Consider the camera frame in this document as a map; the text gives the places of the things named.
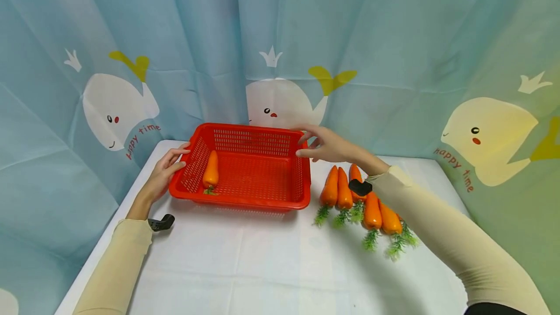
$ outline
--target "hand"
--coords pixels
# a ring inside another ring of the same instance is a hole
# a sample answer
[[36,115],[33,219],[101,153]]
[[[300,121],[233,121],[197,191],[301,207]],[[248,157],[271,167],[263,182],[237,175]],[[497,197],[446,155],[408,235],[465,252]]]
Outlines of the hand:
[[176,161],[179,156],[191,152],[191,150],[186,149],[190,145],[190,142],[186,142],[178,149],[171,149],[167,151],[165,156],[157,161],[152,174],[150,174],[150,177],[148,178],[148,181],[140,189],[139,194],[137,194],[136,200],[134,200],[128,215],[126,216],[127,219],[148,219],[148,213],[150,212],[152,204],[158,201],[163,194],[166,193],[173,174],[179,169],[185,167],[185,163],[183,161],[177,163]]
[[346,162],[353,161],[358,153],[365,151],[360,146],[354,145],[346,139],[340,137],[334,131],[311,124],[300,124],[292,130],[305,131],[306,133],[299,139],[299,145],[308,141],[312,137],[317,137],[309,148],[298,150],[296,156],[313,158],[313,161],[325,160],[327,162]]
[[356,163],[364,169],[367,175],[381,175],[389,170],[389,165],[350,141],[340,137],[334,131],[310,124],[301,124],[292,130],[305,131],[299,139],[301,145],[312,137],[317,137],[309,148],[296,152],[296,156],[313,158],[313,161],[325,160],[327,162],[350,162]]

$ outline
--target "orange carrot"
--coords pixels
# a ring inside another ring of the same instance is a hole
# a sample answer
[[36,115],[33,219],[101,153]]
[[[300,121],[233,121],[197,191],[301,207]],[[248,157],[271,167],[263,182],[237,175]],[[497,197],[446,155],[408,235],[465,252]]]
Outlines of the orange carrot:
[[379,198],[377,198],[373,191],[366,196],[364,227],[368,230],[380,229],[382,227],[382,212],[379,209]]
[[338,168],[338,200],[336,205],[339,209],[350,209],[354,205],[351,200],[349,179],[342,168]]
[[382,213],[382,228],[386,234],[401,234],[403,232],[403,226],[397,213],[384,205],[381,200],[379,200],[379,211]]
[[323,192],[321,192],[320,201],[322,206],[333,207],[336,204],[336,198],[338,197],[338,168],[333,165],[329,175],[327,176],[327,181],[325,182],[325,187],[323,187]]
[[218,154],[216,151],[210,152],[206,170],[202,175],[202,185],[206,189],[214,189],[218,185]]
[[[360,172],[360,168],[358,168],[356,164],[350,166],[350,181],[354,179],[358,179],[360,180],[360,182],[363,182],[362,173]],[[358,196],[357,193],[351,191],[351,199],[354,202],[356,202],[356,201],[364,201],[366,198],[364,196]]]

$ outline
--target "artificial carrot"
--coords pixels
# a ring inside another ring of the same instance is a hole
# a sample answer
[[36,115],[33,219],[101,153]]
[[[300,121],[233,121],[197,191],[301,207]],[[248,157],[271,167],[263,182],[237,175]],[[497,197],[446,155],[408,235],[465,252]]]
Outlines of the artificial carrot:
[[340,209],[339,215],[334,219],[334,227],[339,228],[350,220],[350,208],[354,205],[351,200],[349,179],[342,168],[338,168],[338,199],[336,206]]
[[339,209],[350,209],[353,206],[349,179],[342,168],[338,168],[338,199],[336,200],[336,206]]
[[321,192],[320,201],[321,205],[333,207],[336,204],[338,198],[338,168],[333,165],[329,175],[327,176],[327,181],[325,182],[325,187],[323,187],[323,192]]
[[379,198],[371,191],[366,196],[364,209],[364,227],[368,230],[379,230],[382,227],[382,212],[379,208]]
[[[362,173],[356,164],[350,166],[350,181],[357,179],[362,182]],[[364,196],[358,196],[357,193],[351,191],[351,198],[354,201],[354,207],[350,210],[350,222],[358,224],[364,219]]]
[[377,198],[377,195],[373,191],[366,196],[364,227],[369,231],[362,240],[362,246],[364,246],[366,251],[375,252],[377,249],[379,229],[382,227],[382,213],[379,209],[379,198]]
[[401,234],[403,232],[403,226],[397,213],[384,205],[381,200],[379,200],[379,211],[382,213],[382,228],[386,234]]
[[[360,182],[364,181],[362,179],[362,172],[360,171],[360,168],[358,168],[356,164],[350,166],[350,181],[354,179],[358,179]],[[358,194],[355,193],[354,191],[351,191],[351,198],[354,202],[366,200],[364,196],[358,196]]]
[[336,204],[336,198],[338,197],[338,168],[336,165],[333,165],[331,171],[327,175],[327,180],[325,181],[325,186],[323,187],[323,191],[321,191],[321,196],[319,197],[319,201],[321,203],[321,207],[317,211],[317,215],[315,216],[315,221],[313,225],[318,227],[323,226],[327,217],[329,216],[329,211],[332,207]]
[[417,246],[420,245],[420,241],[419,239],[414,236],[414,234],[412,233],[412,230],[410,230],[410,227],[408,226],[408,224],[405,222],[405,220],[401,219],[401,225],[402,225],[402,238],[404,238],[404,241],[406,242],[407,245],[411,246],[412,248],[416,248]]
[[216,185],[218,185],[218,154],[216,151],[212,151],[204,175],[202,175],[202,186],[206,187],[210,193],[216,188]]

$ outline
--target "left hand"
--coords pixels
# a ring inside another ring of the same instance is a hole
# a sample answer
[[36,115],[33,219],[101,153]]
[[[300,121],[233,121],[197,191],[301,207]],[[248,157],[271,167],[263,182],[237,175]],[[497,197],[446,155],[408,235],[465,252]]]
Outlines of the left hand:
[[169,183],[172,180],[173,174],[181,168],[185,167],[183,161],[177,162],[178,157],[190,153],[191,150],[186,148],[191,145],[190,142],[185,142],[178,149],[171,149],[167,151],[165,156],[157,161],[150,178],[140,189],[139,194],[136,196],[130,211],[126,216],[127,219],[133,220],[146,220],[148,213],[155,201],[158,201],[169,188]]
[[176,161],[179,156],[191,152],[191,150],[186,149],[190,145],[190,142],[185,142],[178,149],[167,151],[165,156],[157,161],[152,174],[150,174],[150,178],[148,178],[148,181],[141,188],[137,198],[142,198],[151,203],[158,201],[169,188],[169,183],[172,181],[173,174],[185,167],[183,161],[177,163]]

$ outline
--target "right hand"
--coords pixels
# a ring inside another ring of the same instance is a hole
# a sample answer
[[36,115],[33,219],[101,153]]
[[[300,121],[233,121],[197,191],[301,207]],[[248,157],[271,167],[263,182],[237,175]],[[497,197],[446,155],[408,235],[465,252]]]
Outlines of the right hand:
[[313,158],[313,161],[325,160],[327,162],[353,162],[361,152],[366,152],[360,146],[340,137],[334,131],[311,124],[299,124],[292,128],[295,131],[306,133],[299,139],[299,145],[312,137],[317,137],[309,148],[296,152],[296,156]]

